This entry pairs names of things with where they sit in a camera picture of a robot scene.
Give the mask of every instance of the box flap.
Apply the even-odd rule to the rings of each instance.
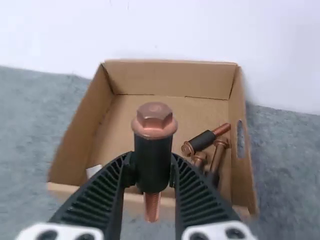
[[[236,63],[172,60],[107,60],[114,94],[228,100]]]

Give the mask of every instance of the gray carpet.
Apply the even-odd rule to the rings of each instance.
[[[59,203],[46,174],[89,81],[0,67],[0,232],[13,239]],[[260,240],[319,239],[320,116],[247,105]],[[174,239],[173,222],[123,216],[122,239]]]

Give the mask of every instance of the box wall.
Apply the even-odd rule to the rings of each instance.
[[[108,60],[104,66],[115,94],[227,100],[237,64],[205,61]]]
[[[80,184],[86,174],[96,130],[112,97],[107,75],[100,65],[56,151],[49,182]]]
[[[246,100],[242,86],[241,68],[237,67],[229,99],[229,120],[231,124],[231,199],[234,205],[246,206],[251,214],[258,211],[252,175],[250,139],[246,119]],[[244,155],[238,157],[238,121],[242,121]]]

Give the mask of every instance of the bolt thread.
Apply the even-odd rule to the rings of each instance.
[[[143,193],[144,197],[144,219],[154,223],[159,218],[161,193]]]
[[[224,123],[221,126],[218,126],[216,129],[212,130],[212,132],[214,133],[214,135],[216,137],[225,134],[226,132],[228,132],[231,128],[230,123]]]

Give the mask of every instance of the threaded shank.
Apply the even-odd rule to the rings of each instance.
[[[159,218],[161,193],[144,193],[144,219],[154,223]]]

